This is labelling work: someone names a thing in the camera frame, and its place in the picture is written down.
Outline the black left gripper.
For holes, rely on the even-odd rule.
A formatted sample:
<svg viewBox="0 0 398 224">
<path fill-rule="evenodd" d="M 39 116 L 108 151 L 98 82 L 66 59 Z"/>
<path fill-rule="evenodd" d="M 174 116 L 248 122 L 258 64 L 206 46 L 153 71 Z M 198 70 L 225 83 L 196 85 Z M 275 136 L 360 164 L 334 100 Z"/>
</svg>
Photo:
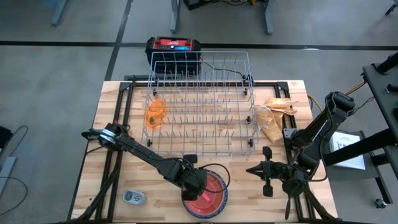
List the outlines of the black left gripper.
<svg viewBox="0 0 398 224">
<path fill-rule="evenodd" d="M 195 201 L 201 196 L 207 185 L 207 172 L 202 168 L 195 168 L 198 162 L 195 154 L 187 154 L 182 157 L 183 179 L 182 179 L 182 200 Z"/>
</svg>

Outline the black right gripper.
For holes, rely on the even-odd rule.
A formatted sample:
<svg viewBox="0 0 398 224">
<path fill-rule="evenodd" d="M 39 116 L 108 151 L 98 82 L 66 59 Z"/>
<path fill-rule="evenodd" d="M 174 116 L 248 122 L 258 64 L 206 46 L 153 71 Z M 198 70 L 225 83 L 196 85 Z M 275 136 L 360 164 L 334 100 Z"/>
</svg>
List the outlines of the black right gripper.
<svg viewBox="0 0 398 224">
<path fill-rule="evenodd" d="M 266 184 L 263 186 L 263 194 L 266 197 L 273 196 L 273 187 L 271 186 L 271 179 L 279 179 L 282 182 L 282 190 L 291 197 L 293 190 L 288 185 L 288 180 L 291 178 L 292 171 L 287 164 L 281 162 L 273 162 L 272 150 L 268 146 L 262 147 L 262 153 L 266 160 L 259 165 L 246 169 L 246 172 L 264 178 Z"/>
</svg>

